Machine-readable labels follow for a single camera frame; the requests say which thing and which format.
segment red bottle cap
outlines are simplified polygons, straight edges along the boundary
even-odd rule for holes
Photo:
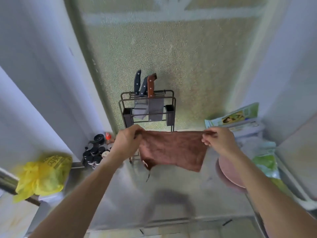
[[[111,134],[106,133],[106,140],[111,140]]]

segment countertop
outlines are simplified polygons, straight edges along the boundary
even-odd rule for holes
[[[115,172],[93,220],[91,230],[141,228],[188,222],[254,216],[244,193],[226,187],[215,165],[218,154],[209,148],[199,173],[172,165],[158,165],[149,171],[140,161],[125,161]],[[70,193],[93,169],[72,169],[64,188]],[[43,202],[27,235],[58,205]]]

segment yellow plastic bag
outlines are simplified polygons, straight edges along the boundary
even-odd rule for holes
[[[13,202],[20,202],[34,194],[47,196],[61,191],[71,167],[71,157],[51,156],[42,161],[27,162],[18,174],[18,194],[13,197]]]

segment black metal rack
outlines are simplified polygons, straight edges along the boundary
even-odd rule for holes
[[[171,96],[165,96],[166,93],[171,92]],[[171,127],[171,132],[174,131],[175,127],[175,112],[176,112],[176,98],[174,97],[174,91],[173,90],[159,90],[154,91],[155,97],[148,98],[147,96],[140,97],[136,95],[134,92],[123,92],[121,93],[121,100],[119,101],[119,107],[121,111],[121,116],[123,119],[124,126],[126,128],[132,126],[135,123],[146,123],[146,122],[153,122],[149,120],[145,121],[134,121],[134,117],[137,116],[148,116],[148,115],[166,115],[165,119],[162,119],[161,121],[166,121],[166,125]],[[171,99],[172,104],[164,105],[165,112],[163,110],[163,113],[146,113],[146,114],[133,114],[134,107],[127,107],[125,105],[125,102],[127,101],[136,101],[136,100],[148,100],[148,99]]]

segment hand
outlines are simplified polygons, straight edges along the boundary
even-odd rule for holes
[[[220,155],[230,159],[231,156],[241,153],[233,133],[228,128],[211,127],[207,131],[216,132],[216,134],[203,134],[201,141],[213,147]]]
[[[129,157],[132,157],[134,153],[140,146],[142,136],[138,134],[135,136],[137,130],[144,130],[137,124],[132,125],[129,128],[120,130],[114,144],[111,148],[110,154],[114,157],[118,157],[122,160],[126,160]]]

